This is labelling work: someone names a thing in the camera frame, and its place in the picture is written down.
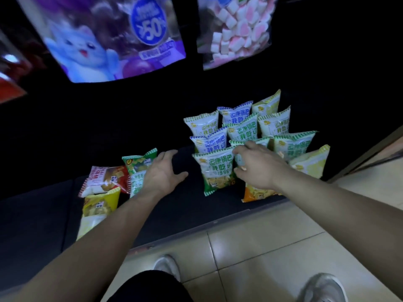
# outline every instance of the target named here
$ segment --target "blue circular sticker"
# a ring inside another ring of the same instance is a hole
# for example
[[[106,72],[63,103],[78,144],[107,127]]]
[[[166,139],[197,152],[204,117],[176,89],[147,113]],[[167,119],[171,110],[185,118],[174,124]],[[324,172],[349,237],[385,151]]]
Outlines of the blue circular sticker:
[[[156,0],[137,0],[131,13],[137,38],[146,45],[161,42],[166,33],[166,17]]]

